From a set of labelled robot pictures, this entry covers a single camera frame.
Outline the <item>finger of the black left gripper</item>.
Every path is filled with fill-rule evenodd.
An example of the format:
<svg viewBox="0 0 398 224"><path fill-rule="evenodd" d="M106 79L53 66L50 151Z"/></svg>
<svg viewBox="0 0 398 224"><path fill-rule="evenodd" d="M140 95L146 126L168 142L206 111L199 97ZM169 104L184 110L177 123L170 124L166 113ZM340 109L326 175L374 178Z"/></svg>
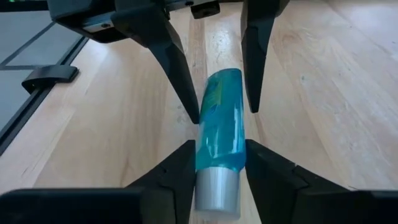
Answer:
<svg viewBox="0 0 398 224"><path fill-rule="evenodd" d="M114 27L148 48L163 68L192 123L199 122L199 105L183 46L162 3L116 3Z"/></svg>
<svg viewBox="0 0 398 224"><path fill-rule="evenodd" d="M290 0L244 0L241 13L241 48L249 107L259 111L262 81L274 20Z"/></svg>

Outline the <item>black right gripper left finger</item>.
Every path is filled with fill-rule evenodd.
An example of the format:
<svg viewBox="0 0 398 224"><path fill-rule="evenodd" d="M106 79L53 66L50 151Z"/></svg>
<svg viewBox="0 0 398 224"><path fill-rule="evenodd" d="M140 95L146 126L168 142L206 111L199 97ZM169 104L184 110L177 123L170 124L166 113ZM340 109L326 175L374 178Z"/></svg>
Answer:
<svg viewBox="0 0 398 224"><path fill-rule="evenodd" d="M0 195L0 224L188 224L195 142L123 188L18 189Z"/></svg>

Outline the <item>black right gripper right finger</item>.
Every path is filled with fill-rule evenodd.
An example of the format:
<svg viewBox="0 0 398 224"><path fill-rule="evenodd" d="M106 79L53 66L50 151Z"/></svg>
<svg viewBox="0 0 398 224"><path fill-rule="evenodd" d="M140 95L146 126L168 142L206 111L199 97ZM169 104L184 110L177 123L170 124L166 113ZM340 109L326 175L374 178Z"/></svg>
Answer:
<svg viewBox="0 0 398 224"><path fill-rule="evenodd" d="M398 190L348 190L252 139L246 176L262 224L398 224Z"/></svg>

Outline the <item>teal mouthwash bottle white cap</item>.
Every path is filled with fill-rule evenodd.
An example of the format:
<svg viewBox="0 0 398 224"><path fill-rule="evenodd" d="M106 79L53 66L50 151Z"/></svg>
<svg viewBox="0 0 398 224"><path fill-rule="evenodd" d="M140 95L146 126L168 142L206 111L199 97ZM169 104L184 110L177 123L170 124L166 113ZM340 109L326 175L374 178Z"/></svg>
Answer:
<svg viewBox="0 0 398 224"><path fill-rule="evenodd" d="M227 68L206 81L196 143L195 211L210 222L240 218L246 163L242 72Z"/></svg>

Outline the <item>black table edge clamp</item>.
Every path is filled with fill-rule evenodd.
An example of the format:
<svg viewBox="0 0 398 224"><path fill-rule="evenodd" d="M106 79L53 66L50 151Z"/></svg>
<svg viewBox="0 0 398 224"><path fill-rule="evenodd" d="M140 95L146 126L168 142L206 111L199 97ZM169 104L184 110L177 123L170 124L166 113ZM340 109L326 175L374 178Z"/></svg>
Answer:
<svg viewBox="0 0 398 224"><path fill-rule="evenodd" d="M78 72L79 69L70 65L48 65L36 68L21 85L31 94L38 88L47 88L56 83L71 83Z"/></svg>

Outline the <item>black aluminium table frame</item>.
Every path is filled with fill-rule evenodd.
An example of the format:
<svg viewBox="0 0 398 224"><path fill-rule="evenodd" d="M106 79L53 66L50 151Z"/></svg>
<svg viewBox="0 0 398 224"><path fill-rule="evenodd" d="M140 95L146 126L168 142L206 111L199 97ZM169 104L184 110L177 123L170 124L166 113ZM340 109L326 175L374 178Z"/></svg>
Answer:
<svg viewBox="0 0 398 224"><path fill-rule="evenodd" d="M88 38L80 37L65 53L65 55L58 61L56 65L71 65L75 57L87 43ZM33 93L29 93L28 99L17 110L14 116L7 122L7 124L0 130L0 156L6 151L10 143L18 135L19 131L24 127L26 122L34 114L36 109L40 106L46 96L50 93L52 88L56 85L50 85L47 88L38 88Z"/></svg>

